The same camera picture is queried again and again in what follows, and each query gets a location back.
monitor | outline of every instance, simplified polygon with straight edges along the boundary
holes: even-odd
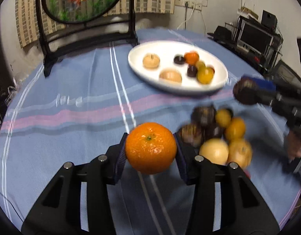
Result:
[[[263,30],[245,23],[240,41],[258,53],[265,54],[267,46],[271,43],[272,36]]]

white plate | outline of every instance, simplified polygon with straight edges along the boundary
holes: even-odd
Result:
[[[176,65],[173,62],[175,55],[184,55],[190,51],[198,52],[199,59],[204,61],[206,66],[212,66],[215,69],[211,84],[202,85],[196,78],[189,78],[186,75],[188,65]],[[143,58],[148,53],[154,53],[160,57],[160,65],[156,70],[148,70],[143,66]],[[201,94],[215,91],[222,88],[228,79],[228,71],[217,57],[201,48],[182,42],[153,41],[137,45],[130,51],[128,61],[132,70],[144,81],[173,93]],[[182,83],[170,83],[159,79],[160,72],[167,68],[178,70],[182,75]]]

human hand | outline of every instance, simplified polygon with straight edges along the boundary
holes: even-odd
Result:
[[[286,139],[288,141],[287,153],[289,159],[294,160],[296,157],[301,158],[301,138],[293,131],[289,131]]]

striped curtain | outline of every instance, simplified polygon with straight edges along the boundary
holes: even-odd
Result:
[[[134,0],[134,7],[137,13],[148,12],[173,14],[174,1],[175,0]],[[92,2],[93,0],[86,0],[85,3],[81,3],[81,12],[91,15]],[[58,5],[61,8],[69,6],[67,0],[58,0]],[[35,0],[15,0],[16,27],[21,48],[38,39],[39,31],[35,6]],[[115,7],[104,16],[127,14],[128,10],[129,0],[120,0]],[[65,28],[65,25],[56,23],[54,20],[50,19],[43,9],[41,9],[41,11],[43,28],[47,35]]]

blue tablecloth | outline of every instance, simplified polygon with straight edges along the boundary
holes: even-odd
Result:
[[[95,49],[66,57],[45,78],[43,66],[29,76],[12,101],[0,132],[0,205],[19,229],[50,179],[66,161],[87,163],[118,144],[135,124],[158,122],[172,132],[189,121],[193,107],[229,105],[244,118],[246,139],[254,149],[248,167],[280,227],[300,194],[300,182],[282,172],[285,120],[261,105],[246,107],[232,97],[244,74],[259,76],[247,63],[203,35],[148,29],[140,42],[174,40],[196,45],[218,57],[229,71],[227,85],[213,96],[189,98],[162,92],[130,69],[130,45]],[[184,234],[194,194],[180,179],[175,162],[154,176],[139,175],[126,163],[123,176],[108,186],[117,234]],[[8,202],[10,201],[20,215]],[[86,185],[81,193],[81,223],[87,230]],[[220,225],[220,189],[216,185],[214,228]]]

